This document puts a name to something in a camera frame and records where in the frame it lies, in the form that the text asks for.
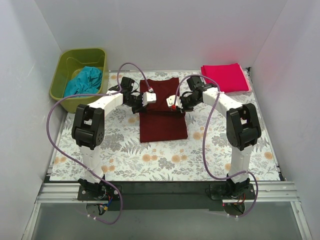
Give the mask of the dark red t shirt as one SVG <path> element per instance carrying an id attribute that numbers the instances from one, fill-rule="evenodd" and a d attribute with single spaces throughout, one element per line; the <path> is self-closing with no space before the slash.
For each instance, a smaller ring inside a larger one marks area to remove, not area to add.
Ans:
<path id="1" fill-rule="evenodd" d="M 156 102 L 148 104 L 146 111 L 139 113 L 140 142 L 161 142 L 184 140 L 188 138 L 185 114 L 171 110 L 167 98 L 176 93 L 179 78 L 167 80 L 142 80 L 140 91 L 148 90 L 147 84 L 156 94 Z"/>

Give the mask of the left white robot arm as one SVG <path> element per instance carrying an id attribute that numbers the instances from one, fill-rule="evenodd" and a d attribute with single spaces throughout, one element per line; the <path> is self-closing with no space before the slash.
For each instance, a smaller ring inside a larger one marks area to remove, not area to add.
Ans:
<path id="1" fill-rule="evenodd" d="M 135 81 L 123 77 L 120 86 L 116 85 L 108 90 L 111 96 L 103 96 L 90 104 L 80 104 L 76 108 L 71 136 L 75 140 L 82 155 L 82 162 L 86 166 L 84 178 L 78 182 L 86 192 L 102 195 L 104 172 L 100 158 L 100 144 L 105 137 L 105 117 L 116 107 L 126 105 L 132 112 L 140 113 L 147 110 L 144 101 L 145 93 L 135 95 Z"/>

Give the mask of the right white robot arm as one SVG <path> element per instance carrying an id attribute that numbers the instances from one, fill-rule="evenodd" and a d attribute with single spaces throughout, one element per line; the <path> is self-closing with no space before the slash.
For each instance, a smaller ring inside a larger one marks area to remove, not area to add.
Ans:
<path id="1" fill-rule="evenodd" d="M 209 176 L 218 182 L 218 186 L 210 188 L 210 193 L 218 197 L 241 197 L 250 188 L 249 170 L 251 153 L 254 145 L 262 135 L 262 130 L 254 104 L 243 104 L 227 96 L 219 84 L 210 79 L 205 83 L 203 75 L 192 74 L 184 78 L 190 92 L 188 95 L 174 95 L 168 106 L 178 108 L 180 112 L 191 112 L 200 103 L 211 106 L 226 120 L 226 137 L 231 145 L 230 170 L 226 177 Z"/>

